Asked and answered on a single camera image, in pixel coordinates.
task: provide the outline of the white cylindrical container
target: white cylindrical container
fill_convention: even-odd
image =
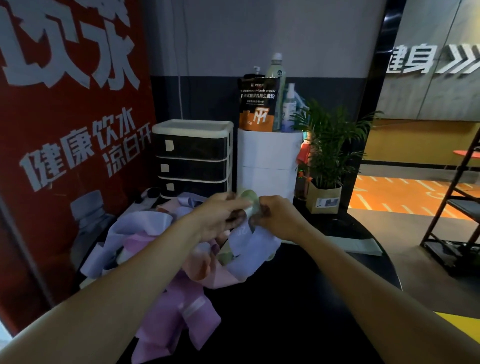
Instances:
[[[297,155],[303,133],[264,133],[238,130],[237,193],[280,195],[293,201]]]

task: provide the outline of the forearm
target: forearm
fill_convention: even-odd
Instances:
[[[187,217],[61,303],[0,351],[0,363],[115,363],[197,242]]]
[[[478,363],[480,346],[367,269],[313,227],[297,242],[315,260],[386,363]]]

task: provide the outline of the plastic bottle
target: plastic bottle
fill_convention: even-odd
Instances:
[[[266,73],[267,77],[281,77],[280,89],[277,94],[277,101],[275,107],[275,118],[273,123],[273,130],[280,130],[282,126],[282,108],[283,108],[283,91],[285,90],[285,79],[287,74],[285,68],[282,66],[282,53],[275,53],[272,57],[272,65]]]
[[[297,112],[297,101],[295,100],[295,84],[288,84],[287,99],[283,103],[282,131],[292,133],[293,119]]]

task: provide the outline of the orange floor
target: orange floor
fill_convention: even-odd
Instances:
[[[359,175],[349,207],[434,216],[448,186],[447,182]],[[480,197],[480,186],[459,183],[458,188],[475,197]],[[449,205],[446,206],[442,217],[470,220]]]

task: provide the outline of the black drawer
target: black drawer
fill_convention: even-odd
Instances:
[[[221,161],[156,157],[156,174],[159,177],[181,178],[197,181],[222,181],[232,167],[233,153]]]
[[[170,180],[158,177],[158,186],[162,197],[177,197],[182,192],[199,194],[200,196],[210,197],[219,192],[229,192],[232,190],[232,174],[220,182],[202,182],[194,180]]]
[[[170,158],[223,160],[231,148],[231,138],[209,139],[193,136],[152,134],[156,156]]]

